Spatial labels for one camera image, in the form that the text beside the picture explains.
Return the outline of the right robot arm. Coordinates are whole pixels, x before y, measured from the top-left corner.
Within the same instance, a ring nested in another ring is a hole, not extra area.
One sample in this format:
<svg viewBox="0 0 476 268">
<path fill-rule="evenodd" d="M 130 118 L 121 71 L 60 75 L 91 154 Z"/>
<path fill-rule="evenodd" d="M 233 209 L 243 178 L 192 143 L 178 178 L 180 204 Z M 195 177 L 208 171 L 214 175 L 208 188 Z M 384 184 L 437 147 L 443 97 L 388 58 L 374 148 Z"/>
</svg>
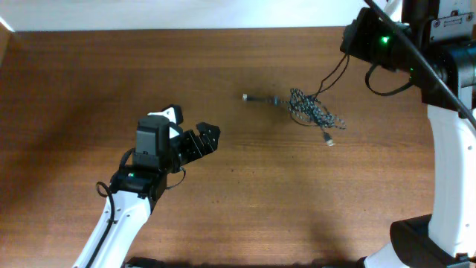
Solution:
<svg viewBox="0 0 476 268">
<path fill-rule="evenodd" d="M 432 212 L 393 222 L 388 244 L 358 267 L 475 265 L 474 27 L 470 1 L 368 1 L 344 30 L 345 54 L 408 74 L 434 140 Z"/>
</svg>

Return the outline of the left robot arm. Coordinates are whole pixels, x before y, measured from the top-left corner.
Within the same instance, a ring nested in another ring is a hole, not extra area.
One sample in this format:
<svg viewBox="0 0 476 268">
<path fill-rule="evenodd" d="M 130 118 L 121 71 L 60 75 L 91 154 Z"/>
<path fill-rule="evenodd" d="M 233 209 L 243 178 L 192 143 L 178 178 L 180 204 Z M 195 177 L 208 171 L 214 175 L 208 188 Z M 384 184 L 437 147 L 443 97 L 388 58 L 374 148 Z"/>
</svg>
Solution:
<svg viewBox="0 0 476 268">
<path fill-rule="evenodd" d="M 141 118 L 135 147 L 124 153 L 109 184 L 96 184 L 106 203 L 74 266 L 121 267 L 156 203 L 172 188 L 168 175 L 216 151 L 220 134 L 218 126 L 205 122 L 184 131 L 164 113 Z"/>
</svg>

